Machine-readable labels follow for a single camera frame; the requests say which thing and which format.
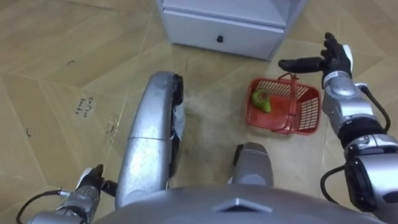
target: red plastic basket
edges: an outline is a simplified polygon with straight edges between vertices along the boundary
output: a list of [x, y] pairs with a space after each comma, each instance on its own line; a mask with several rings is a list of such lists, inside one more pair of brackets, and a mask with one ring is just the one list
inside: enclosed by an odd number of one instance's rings
[[[320, 120], [320, 93], [308, 85], [298, 84], [296, 75], [286, 73], [277, 80], [257, 78], [248, 88], [246, 121], [255, 127], [281, 134], [313, 134]], [[254, 90], [270, 94], [270, 113], [256, 108], [251, 101]]]

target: white cabinet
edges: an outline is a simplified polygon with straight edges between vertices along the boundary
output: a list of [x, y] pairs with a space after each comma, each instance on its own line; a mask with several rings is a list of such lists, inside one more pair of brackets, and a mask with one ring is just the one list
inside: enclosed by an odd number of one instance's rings
[[171, 43], [270, 60], [307, 0], [158, 0]]

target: drawer handle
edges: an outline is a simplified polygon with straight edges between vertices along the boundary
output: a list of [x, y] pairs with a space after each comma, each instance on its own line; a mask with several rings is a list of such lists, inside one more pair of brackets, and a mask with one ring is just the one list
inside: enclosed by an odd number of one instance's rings
[[218, 42], [218, 43], [223, 43], [223, 42], [224, 42], [224, 37], [223, 37], [222, 35], [219, 35], [219, 36], [217, 37], [217, 42]]

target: silver robot leg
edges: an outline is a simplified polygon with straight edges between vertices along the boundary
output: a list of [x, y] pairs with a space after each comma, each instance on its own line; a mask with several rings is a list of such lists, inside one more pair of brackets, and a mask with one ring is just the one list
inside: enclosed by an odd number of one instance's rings
[[271, 161], [261, 144], [247, 142], [239, 145], [234, 158], [235, 170], [232, 184], [257, 184], [274, 186]]
[[182, 85], [182, 77], [173, 73], [151, 76], [127, 140], [116, 209], [167, 188], [180, 141], [174, 130], [174, 110], [182, 103]]

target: silver metal panel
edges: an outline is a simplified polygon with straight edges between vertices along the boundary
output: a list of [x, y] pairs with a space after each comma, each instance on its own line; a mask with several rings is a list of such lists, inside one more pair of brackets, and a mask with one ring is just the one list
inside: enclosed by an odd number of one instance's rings
[[[237, 212], [236, 206], [252, 212]], [[157, 192], [97, 224], [127, 223], [383, 223], [320, 198], [261, 185], [229, 184]]]
[[172, 152], [173, 74], [151, 76], [134, 118], [119, 175], [116, 208], [164, 190]]

